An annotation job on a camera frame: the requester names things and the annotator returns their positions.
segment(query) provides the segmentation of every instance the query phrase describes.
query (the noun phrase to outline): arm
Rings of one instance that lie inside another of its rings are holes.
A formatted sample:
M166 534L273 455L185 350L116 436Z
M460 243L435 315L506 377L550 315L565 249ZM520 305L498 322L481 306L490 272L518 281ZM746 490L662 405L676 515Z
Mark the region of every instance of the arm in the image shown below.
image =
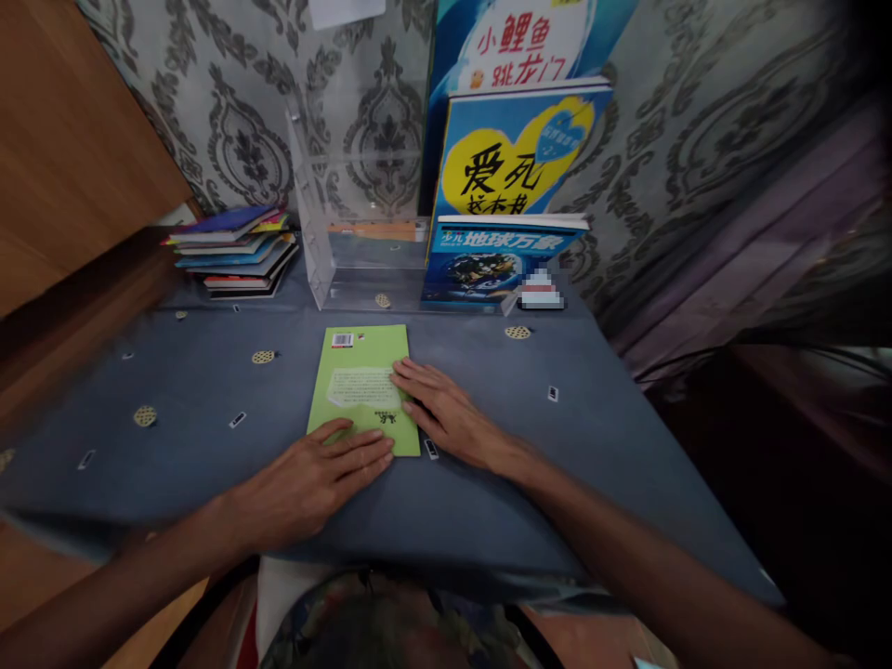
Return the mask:
M4 667L101 666L142 624L212 571L319 532L390 464L392 439L330 421L270 466L115 559L0 634Z
M506 435L448 376L405 359L393 382L438 446L510 479L551 518L589 572L691 667L832 667L831 655L777 613L707 570L604 497Z

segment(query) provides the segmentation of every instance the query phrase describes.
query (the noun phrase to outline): blue tablecloth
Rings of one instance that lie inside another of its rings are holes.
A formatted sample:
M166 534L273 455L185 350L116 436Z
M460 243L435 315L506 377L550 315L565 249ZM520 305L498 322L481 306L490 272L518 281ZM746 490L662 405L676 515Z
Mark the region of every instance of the blue tablecloth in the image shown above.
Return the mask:
M406 323L413 358L452 376L500 426L732 583L782 602L584 304L572 290L565 296L565 311L516 310L508 318L319 312L303 260L276 299L244 301L238 312L184 284L14 444L0 475L0 507L48 540L94 548L128 527L179 518L304 434L326 327ZM532 337L505 335L521 324ZM254 364L262 350L280 355ZM548 399L549 386L558 402ZM157 413L153 426L134 421L141 406ZM90 450L89 466L78 469ZM289 554L584 576L517 489L447 455L398 460Z

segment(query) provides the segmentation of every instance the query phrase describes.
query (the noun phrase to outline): green book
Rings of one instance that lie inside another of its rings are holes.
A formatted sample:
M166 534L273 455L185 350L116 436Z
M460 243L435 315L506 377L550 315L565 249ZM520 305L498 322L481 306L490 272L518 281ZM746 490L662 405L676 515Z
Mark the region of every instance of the green book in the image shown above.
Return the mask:
M421 455L418 428L402 410L408 398L390 381L393 363L408 355L405 325L325 330L307 432L349 418L353 427L332 440L379 428L394 440L394 455Z

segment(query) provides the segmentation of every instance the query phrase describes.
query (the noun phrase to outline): yellow heart graphic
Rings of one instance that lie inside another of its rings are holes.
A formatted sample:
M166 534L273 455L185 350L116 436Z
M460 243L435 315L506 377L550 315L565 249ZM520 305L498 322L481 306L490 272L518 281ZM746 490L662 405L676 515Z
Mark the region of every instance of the yellow heart graphic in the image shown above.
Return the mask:
M570 112L572 127L581 127L583 141L564 157L536 163L536 147L546 124ZM481 128L449 151L441 176L446 202L459 214L523 214L570 169L595 122L595 108L578 96L567 96L532 119L516 144L501 130Z

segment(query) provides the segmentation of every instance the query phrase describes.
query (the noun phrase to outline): globe image on book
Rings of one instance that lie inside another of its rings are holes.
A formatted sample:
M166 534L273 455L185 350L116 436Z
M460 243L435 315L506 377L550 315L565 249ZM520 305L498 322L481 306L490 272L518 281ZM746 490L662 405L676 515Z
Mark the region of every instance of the globe image on book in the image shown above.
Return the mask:
M523 262L514 254L464 254L446 267L446 276L465 290L492 290L521 271Z

